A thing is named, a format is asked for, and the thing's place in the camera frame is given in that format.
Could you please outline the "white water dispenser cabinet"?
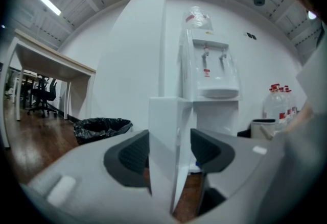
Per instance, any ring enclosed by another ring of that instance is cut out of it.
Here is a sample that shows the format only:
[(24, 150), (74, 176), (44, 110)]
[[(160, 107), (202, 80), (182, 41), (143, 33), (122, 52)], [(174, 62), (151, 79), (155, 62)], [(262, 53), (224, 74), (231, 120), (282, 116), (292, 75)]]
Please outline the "white water dispenser cabinet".
[[(206, 69), (201, 57), (205, 42), (209, 47)], [(214, 31), (186, 29), (181, 34), (182, 93), (193, 104), (191, 128), (237, 134), (242, 90), (229, 46), (227, 37)], [(224, 71), (219, 60), (222, 48), (228, 49), (228, 66)]]

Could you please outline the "clear plastic cover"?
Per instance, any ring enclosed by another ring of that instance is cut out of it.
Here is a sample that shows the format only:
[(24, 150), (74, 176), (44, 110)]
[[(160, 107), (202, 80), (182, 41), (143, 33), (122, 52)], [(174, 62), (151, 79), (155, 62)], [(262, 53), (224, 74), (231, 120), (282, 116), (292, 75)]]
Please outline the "clear plastic cover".
[(213, 30), (211, 18), (206, 11), (199, 6), (192, 6), (183, 13), (182, 29)]

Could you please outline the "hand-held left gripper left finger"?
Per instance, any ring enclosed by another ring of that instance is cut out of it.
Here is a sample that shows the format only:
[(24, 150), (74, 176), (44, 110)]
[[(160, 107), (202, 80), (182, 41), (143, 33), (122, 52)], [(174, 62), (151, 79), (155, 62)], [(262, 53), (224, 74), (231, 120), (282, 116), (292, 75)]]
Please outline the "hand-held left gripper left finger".
[(25, 193), (51, 224), (178, 224), (144, 179), (149, 132), (79, 146), (35, 176)]

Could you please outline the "white desk with wooden top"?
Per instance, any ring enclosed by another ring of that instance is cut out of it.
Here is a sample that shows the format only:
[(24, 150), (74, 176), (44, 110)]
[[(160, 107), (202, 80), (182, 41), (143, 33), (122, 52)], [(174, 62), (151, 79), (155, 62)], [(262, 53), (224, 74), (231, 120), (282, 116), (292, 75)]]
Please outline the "white desk with wooden top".
[(19, 29), (16, 29), (14, 30), (14, 37), (8, 48), (7, 59), (2, 66), (0, 75), (0, 134), (4, 148), (10, 148), (4, 117), (5, 84), (12, 57), (15, 54), (21, 64), (17, 89), (18, 94), (21, 91), (22, 77), (25, 70), (64, 81), (67, 83), (67, 90), (69, 90), (72, 82), (80, 79), (88, 79), (85, 97), (85, 116), (87, 118), (91, 117), (92, 90), (96, 70), (53, 50)]

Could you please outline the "beige small bin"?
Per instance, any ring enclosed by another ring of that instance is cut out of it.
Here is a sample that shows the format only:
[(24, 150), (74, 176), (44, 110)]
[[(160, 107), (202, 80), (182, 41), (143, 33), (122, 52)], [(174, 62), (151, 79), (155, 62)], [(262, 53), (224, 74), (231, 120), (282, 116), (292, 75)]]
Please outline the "beige small bin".
[(275, 135), (275, 119), (255, 119), (251, 122), (251, 138), (272, 140)]

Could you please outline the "black office chair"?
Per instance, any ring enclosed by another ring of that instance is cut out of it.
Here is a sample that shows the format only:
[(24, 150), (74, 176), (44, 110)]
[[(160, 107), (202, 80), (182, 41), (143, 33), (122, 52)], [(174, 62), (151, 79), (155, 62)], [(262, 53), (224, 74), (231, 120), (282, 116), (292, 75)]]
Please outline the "black office chair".
[(45, 77), (42, 78), (40, 81), (41, 86), (38, 89), (32, 89), (31, 90), (31, 95), (36, 96), (38, 101), (37, 101), (37, 106), (34, 108), (31, 108), (27, 111), (27, 114), (30, 115), (31, 112), (35, 111), (42, 111), (42, 118), (45, 118), (45, 112), (47, 111), (47, 114), (50, 112), (54, 113), (54, 117), (57, 117), (57, 111), (54, 109), (51, 109), (48, 107), (48, 101), (53, 101), (57, 95), (56, 95), (56, 79), (52, 79), (49, 90), (47, 91), (45, 88)]

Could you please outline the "clear water bottle red label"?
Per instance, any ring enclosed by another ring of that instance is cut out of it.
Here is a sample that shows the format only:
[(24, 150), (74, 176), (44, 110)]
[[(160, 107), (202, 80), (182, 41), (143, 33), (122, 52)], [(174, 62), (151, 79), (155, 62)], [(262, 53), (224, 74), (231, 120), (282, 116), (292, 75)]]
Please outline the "clear water bottle red label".
[(274, 119), (275, 129), (281, 131), (286, 125), (286, 113), (286, 99), (280, 92), (279, 84), (273, 84), (263, 103), (263, 118)]
[(281, 92), (286, 107), (286, 123), (288, 124), (293, 118), (293, 111), (292, 111), (293, 95), (288, 85), (285, 85), (284, 87), (280, 87), (279, 90)]
[(290, 103), (291, 103), (291, 111), (292, 111), (292, 117), (294, 118), (297, 115), (297, 102), (296, 102), (296, 96), (294, 95), (294, 92), (290, 90)]

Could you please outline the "long ceiling lamp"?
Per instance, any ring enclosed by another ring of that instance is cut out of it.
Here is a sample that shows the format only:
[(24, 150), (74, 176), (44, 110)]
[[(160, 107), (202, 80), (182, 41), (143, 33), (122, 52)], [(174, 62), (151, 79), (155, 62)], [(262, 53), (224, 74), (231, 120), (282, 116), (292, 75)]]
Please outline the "long ceiling lamp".
[(43, 4), (45, 4), (52, 12), (54, 12), (57, 16), (61, 14), (60, 9), (53, 4), (50, 0), (40, 0)]

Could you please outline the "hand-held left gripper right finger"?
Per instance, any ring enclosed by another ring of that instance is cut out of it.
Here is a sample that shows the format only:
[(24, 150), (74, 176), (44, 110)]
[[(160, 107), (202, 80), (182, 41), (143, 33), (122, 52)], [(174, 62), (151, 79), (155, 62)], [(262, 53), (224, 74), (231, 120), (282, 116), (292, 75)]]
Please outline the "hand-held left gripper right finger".
[(188, 224), (255, 224), (260, 199), (250, 181), (269, 142), (198, 129), (190, 137), (202, 181), (197, 217)]

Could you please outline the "white bin with black bag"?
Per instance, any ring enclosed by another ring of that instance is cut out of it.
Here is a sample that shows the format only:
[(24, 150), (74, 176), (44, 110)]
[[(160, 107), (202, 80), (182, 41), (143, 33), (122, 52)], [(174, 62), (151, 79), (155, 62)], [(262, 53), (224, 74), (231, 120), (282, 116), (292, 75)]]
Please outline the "white bin with black bag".
[(122, 118), (96, 117), (74, 123), (74, 135), (79, 145), (127, 133), (133, 124)]

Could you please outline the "white panel piece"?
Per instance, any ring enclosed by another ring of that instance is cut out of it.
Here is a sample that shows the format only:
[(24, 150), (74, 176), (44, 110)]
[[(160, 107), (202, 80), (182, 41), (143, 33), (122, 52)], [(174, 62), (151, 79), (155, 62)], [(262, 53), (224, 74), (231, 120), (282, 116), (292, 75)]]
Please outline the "white panel piece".
[(173, 213), (189, 173), (193, 104), (179, 97), (149, 101), (149, 170), (153, 199)]

